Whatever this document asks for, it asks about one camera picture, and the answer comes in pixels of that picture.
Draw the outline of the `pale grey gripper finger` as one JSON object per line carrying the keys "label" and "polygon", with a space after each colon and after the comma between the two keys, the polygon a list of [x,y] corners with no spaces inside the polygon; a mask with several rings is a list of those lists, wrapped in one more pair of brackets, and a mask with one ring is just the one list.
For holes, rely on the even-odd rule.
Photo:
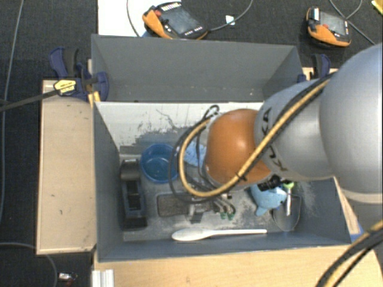
{"label": "pale grey gripper finger", "polygon": [[205,208],[202,204],[190,204],[188,208],[188,218],[192,224],[199,224],[202,220]]}

